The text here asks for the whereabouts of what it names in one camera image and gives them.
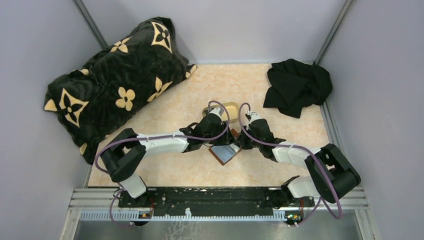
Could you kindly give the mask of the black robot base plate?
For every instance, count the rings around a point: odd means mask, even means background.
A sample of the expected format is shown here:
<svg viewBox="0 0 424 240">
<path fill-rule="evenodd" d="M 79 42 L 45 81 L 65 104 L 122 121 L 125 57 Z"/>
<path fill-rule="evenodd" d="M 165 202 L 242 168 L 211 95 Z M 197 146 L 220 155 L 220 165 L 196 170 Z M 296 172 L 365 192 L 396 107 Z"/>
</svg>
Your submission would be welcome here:
<svg viewBox="0 0 424 240">
<path fill-rule="evenodd" d="M 312 197 L 294 198 L 281 187 L 154 187 L 132 198 L 119 196 L 120 208 L 148 208 L 153 216 L 194 217 L 271 216 L 283 207 L 313 207 Z"/>
</svg>

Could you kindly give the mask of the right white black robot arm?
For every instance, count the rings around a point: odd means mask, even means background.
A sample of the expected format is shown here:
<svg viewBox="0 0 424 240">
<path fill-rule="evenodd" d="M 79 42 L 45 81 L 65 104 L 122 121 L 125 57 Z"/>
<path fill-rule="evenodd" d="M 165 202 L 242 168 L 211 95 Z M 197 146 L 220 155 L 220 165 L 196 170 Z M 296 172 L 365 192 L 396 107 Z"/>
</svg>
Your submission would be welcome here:
<svg viewBox="0 0 424 240">
<path fill-rule="evenodd" d="M 281 199 L 287 206 L 295 206 L 303 197 L 321 197 L 334 204 L 361 183 L 359 173 L 335 144 L 297 145 L 275 137 L 266 119 L 247 119 L 238 139 L 242 149 L 257 148 L 266 159 L 309 172 L 308 176 L 293 176 L 283 183 Z"/>
</svg>

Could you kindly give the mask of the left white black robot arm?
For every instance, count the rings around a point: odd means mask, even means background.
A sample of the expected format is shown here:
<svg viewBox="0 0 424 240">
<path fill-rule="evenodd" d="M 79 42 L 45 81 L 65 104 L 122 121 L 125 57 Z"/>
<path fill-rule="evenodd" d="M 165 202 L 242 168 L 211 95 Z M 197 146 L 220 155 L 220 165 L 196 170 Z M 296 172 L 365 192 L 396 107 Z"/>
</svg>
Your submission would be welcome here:
<svg viewBox="0 0 424 240">
<path fill-rule="evenodd" d="M 204 144 L 230 146 L 235 142 L 230 126 L 220 116 L 210 113 L 200 122 L 182 127 L 172 133 L 146 135 L 124 129 L 99 153 L 112 182 L 130 195 L 138 207 L 149 203 L 150 193 L 142 178 L 136 174 L 146 157 L 167 153 L 188 153 L 199 150 Z"/>
</svg>

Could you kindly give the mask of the brown leather card holder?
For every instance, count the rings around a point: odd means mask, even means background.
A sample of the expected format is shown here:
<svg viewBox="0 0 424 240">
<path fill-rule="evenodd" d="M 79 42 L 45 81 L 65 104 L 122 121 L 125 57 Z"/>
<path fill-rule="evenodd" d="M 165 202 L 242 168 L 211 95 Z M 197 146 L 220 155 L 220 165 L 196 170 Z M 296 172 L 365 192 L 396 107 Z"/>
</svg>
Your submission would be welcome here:
<svg viewBox="0 0 424 240">
<path fill-rule="evenodd" d="M 238 137 L 239 133 L 232 128 L 225 141 L 209 148 L 209 152 L 222 166 L 228 164 L 241 151 L 241 148 L 236 144 Z"/>
</svg>

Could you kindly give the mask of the beige oval tray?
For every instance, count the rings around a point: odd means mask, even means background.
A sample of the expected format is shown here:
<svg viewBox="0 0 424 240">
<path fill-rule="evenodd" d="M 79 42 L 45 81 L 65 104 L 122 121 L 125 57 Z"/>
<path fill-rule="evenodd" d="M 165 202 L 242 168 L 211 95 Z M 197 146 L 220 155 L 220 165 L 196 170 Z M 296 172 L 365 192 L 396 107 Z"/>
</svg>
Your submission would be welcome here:
<svg viewBox="0 0 424 240">
<path fill-rule="evenodd" d="M 225 112 L 225 110 L 222 109 L 221 113 L 221 119 L 223 123 L 226 123 L 229 121 L 230 124 L 238 122 L 238 111 L 240 109 L 239 105 L 234 101 L 229 101 L 222 103 L 222 105 L 225 107 L 225 109 L 228 112 L 229 118 Z M 202 110 L 202 117 L 205 117 L 209 112 L 209 108 L 212 110 L 214 108 L 220 108 L 221 106 L 219 104 L 212 104 L 210 107 L 205 107 Z"/>
</svg>

